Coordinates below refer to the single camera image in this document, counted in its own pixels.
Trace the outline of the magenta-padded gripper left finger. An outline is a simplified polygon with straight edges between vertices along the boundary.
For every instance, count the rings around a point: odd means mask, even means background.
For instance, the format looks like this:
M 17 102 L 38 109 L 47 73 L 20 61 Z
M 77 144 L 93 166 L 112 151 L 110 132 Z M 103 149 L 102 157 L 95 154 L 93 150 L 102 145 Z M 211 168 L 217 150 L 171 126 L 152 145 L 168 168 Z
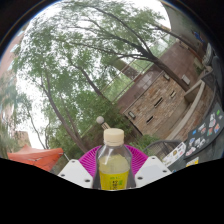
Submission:
M 80 159 L 71 159 L 58 176 L 83 188 L 91 189 L 96 173 L 96 152 L 99 146 L 85 153 Z

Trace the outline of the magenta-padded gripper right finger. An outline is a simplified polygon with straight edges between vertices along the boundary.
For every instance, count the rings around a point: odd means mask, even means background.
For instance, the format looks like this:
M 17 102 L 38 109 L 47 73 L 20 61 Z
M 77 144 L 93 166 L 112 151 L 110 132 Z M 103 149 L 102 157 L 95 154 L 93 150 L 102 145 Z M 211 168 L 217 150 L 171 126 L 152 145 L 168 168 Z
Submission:
M 128 149 L 132 154 L 131 167 L 137 188 L 171 174 L 171 171 L 156 156 L 147 156 L 133 146 L 129 146 Z

